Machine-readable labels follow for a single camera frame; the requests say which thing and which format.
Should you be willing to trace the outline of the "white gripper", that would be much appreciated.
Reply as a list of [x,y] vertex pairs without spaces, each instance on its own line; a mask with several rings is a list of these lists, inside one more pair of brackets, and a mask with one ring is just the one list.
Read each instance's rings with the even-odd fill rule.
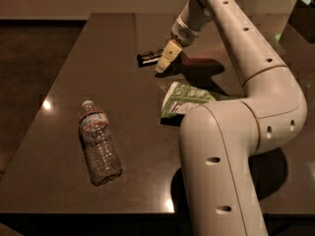
[[157,72],[163,73],[179,56],[182,46],[187,47],[193,44],[199,37],[200,31],[201,27],[199,25],[186,23],[181,17],[178,17],[171,28],[173,39],[168,42],[157,61]]

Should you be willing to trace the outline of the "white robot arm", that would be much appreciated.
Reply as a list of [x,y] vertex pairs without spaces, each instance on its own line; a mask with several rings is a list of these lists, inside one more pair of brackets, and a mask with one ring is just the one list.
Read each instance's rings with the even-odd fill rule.
[[244,90],[199,105],[179,131],[182,175],[194,236],[268,236],[248,159],[297,136],[307,104],[283,59],[235,0],[189,0],[175,21],[157,71],[164,72],[215,22]]

